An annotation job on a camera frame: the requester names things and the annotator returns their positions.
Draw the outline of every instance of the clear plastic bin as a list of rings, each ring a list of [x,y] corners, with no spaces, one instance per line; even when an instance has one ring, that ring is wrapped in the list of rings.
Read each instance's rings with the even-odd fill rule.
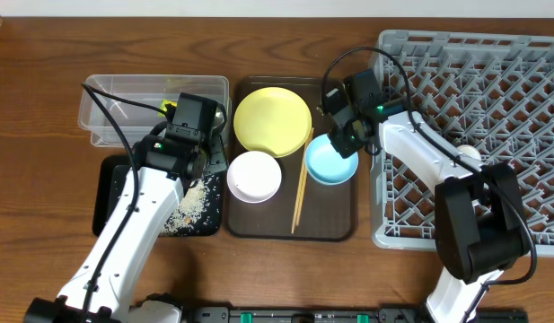
[[[227,120],[222,136],[224,142],[228,143],[232,107],[229,98],[229,81],[223,76],[98,74],[89,76],[86,83],[120,98],[150,104],[157,108],[161,106],[163,100],[177,101],[181,92],[216,100],[227,109],[229,120]],[[154,125],[165,120],[164,116],[160,116],[158,112],[150,109],[132,106],[100,95],[98,98],[108,108],[131,145],[143,139]],[[109,121],[85,91],[83,91],[79,109],[79,127],[91,131],[91,143],[94,146],[122,145]]]

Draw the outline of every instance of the wooden tabletop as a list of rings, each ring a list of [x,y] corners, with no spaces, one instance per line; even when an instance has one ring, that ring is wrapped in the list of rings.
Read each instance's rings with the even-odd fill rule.
[[[34,297],[54,300],[91,250],[101,161],[77,126],[91,74],[217,74],[232,92],[246,75],[321,76],[334,57],[373,45],[387,29],[554,35],[551,20],[462,19],[14,19],[0,30],[0,322],[20,322]],[[354,55],[342,76],[366,67]],[[442,270],[435,252],[371,241],[368,169],[358,170],[358,229],[346,242],[159,239],[136,300],[172,292],[187,304],[376,308],[420,304]],[[507,277],[522,275],[521,259]],[[488,308],[524,308],[554,322],[554,258],[534,278],[493,287]]]

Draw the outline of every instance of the wire rack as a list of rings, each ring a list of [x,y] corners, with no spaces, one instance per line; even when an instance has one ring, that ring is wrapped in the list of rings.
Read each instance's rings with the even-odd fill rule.
[[[476,147],[485,163],[514,168],[539,254],[554,257],[554,38],[384,31],[379,48],[403,65],[428,125],[454,145]],[[371,66],[387,97],[403,95],[392,61],[373,56]],[[371,176],[375,243],[435,249],[426,185],[386,153]],[[479,205],[476,212],[490,210]]]

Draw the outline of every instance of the brown tray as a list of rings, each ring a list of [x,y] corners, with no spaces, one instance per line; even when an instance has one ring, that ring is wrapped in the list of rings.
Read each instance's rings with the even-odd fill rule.
[[[327,133],[333,126],[316,107],[321,99],[321,80],[302,77],[250,76],[237,88],[237,104],[249,93],[277,86],[297,93],[309,106],[314,137]],[[232,132],[231,160],[246,150]],[[228,195],[228,216],[224,226],[232,235],[242,238],[343,241],[356,228],[356,178],[337,186],[319,184],[307,175],[301,221],[291,233],[296,190],[303,162],[303,149],[277,159],[283,172],[278,192],[268,201],[248,204]]]

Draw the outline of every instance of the tray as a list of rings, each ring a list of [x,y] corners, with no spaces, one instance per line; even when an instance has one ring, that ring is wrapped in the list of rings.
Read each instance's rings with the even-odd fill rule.
[[[101,163],[92,225],[93,234],[96,236],[101,234],[117,205],[129,169],[128,157],[125,155],[112,155]],[[185,214],[177,209],[167,219],[159,237],[210,236],[219,230],[223,215],[224,175],[205,176],[202,181],[203,187],[199,188],[203,192],[203,209],[199,216],[193,216],[190,223],[181,223],[180,219],[183,219]]]
[[[320,103],[320,79],[302,77],[250,76],[242,80],[237,89],[237,102],[258,89],[276,86],[300,95],[312,114],[314,137],[324,134],[333,126],[316,107]],[[246,150],[232,136],[231,158]],[[278,192],[268,201],[247,204],[231,194],[228,197],[228,216],[225,228],[241,238],[284,240],[343,241],[356,228],[356,177],[337,186],[327,187],[307,175],[302,217],[295,233],[291,233],[295,210],[296,190],[303,162],[303,149],[277,159],[283,171]]]
[[[554,37],[384,31],[378,47],[402,63],[412,100],[436,132],[476,147],[486,163],[510,163],[538,254],[554,257]],[[387,97],[402,94],[392,62],[372,56],[370,66]],[[374,242],[435,249],[432,194],[389,154],[373,164]]]

